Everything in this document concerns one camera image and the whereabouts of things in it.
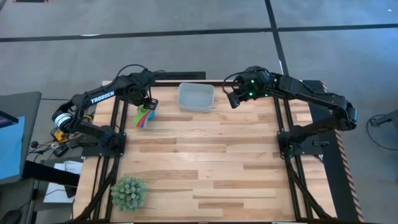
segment black power adapter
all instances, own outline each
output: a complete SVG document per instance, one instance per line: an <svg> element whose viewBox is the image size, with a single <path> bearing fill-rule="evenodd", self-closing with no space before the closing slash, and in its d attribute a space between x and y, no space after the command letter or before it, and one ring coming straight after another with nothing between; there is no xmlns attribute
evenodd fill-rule
<svg viewBox="0 0 398 224"><path fill-rule="evenodd" d="M61 157L68 151L68 146L66 144L60 144L58 148L54 149L53 154L57 157Z"/></svg>

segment striped tape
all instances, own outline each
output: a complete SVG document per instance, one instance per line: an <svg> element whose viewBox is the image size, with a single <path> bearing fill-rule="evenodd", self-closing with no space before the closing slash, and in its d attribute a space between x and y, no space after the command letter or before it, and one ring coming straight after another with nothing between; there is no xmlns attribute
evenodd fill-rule
<svg viewBox="0 0 398 224"><path fill-rule="evenodd" d="M324 83L323 81L321 81L321 82L322 82L323 90L325 92L327 92L328 91L328 87L326 86L326 83ZM343 161L344 170L346 171L348 185L349 185L349 187L351 189L351 194L353 196L355 209L356 209L356 212L358 213L358 220L360 222L365 222L365 220L363 218L361 206L359 205L358 196L356 195L355 186L354 186L354 180L353 180L353 177L351 175L351 171L349 170L347 156L346 156L346 151L344 150L344 147L343 147L343 140L341 138L340 132L335 130L335 136L336 136L336 140L337 140L337 145L338 145L339 150L340 150L341 159Z"/></svg>

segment wooden table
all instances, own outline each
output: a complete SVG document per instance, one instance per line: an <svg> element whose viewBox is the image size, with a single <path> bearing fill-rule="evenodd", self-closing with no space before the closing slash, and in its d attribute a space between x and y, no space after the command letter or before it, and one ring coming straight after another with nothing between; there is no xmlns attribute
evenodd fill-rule
<svg viewBox="0 0 398 224"><path fill-rule="evenodd" d="M111 221L295 220L285 164L279 157L274 100L249 101L233 110L221 87L215 87L212 112L196 113L180 110L177 90L152 87L159 105L147 129L132 125L136 107L129 105L127 146L118 179L141 178L147 184L147 197L144 208L135 213L119 212L113 206ZM97 105L95 124L109 124L113 103L114 98ZM295 124L312 122L307 103L293 100L290 106ZM91 157L84 161L75 215L91 200L97 160ZM323 164L313 156L302 156L302 160L309 191L326 212L335 216ZM297 192L304 217L302 196ZM100 217L104 217L107 198L105 192Z"/></svg>

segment gray table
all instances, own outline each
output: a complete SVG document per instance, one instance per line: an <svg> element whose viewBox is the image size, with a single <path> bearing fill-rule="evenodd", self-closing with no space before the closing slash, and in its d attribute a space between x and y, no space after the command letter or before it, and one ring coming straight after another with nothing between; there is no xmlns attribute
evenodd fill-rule
<svg viewBox="0 0 398 224"><path fill-rule="evenodd" d="M20 93L0 96L0 110L15 117L25 116L24 135L22 138L21 166L19 175L0 180L0 218L10 210L18 209L32 198L34 179L21 180L30 139L39 109L40 92ZM29 204L22 208L20 223L29 216Z"/></svg>

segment metal bracket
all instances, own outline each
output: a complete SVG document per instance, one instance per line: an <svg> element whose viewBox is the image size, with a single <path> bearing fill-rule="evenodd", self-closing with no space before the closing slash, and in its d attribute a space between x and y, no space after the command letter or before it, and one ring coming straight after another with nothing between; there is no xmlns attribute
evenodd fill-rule
<svg viewBox="0 0 398 224"><path fill-rule="evenodd" d="M291 146L287 138L289 137L288 131L281 131L278 133L279 150L281 154L284 154L291 148L292 154L294 155L322 155L323 144L327 142L320 142L318 136L310 136L301 144L301 147Z"/></svg>
<svg viewBox="0 0 398 224"><path fill-rule="evenodd" d="M371 125L372 126L380 126L381 124L384 124L386 122L391 122L394 124L396 129L398 130L398 110L395 110L389 114L380 116L380 118L374 118L371 119Z"/></svg>
<svg viewBox="0 0 398 224"><path fill-rule="evenodd" d="M81 152L81 156L89 157L89 156L108 156L108 157L119 157L123 156L124 148L126 145L126 133L117 135L118 142L120 147L118 150L111 150L105 145L101 144L98 139L93 136L84 136L80 140L81 143L86 144L96 144L96 146L84 146L83 151Z"/></svg>

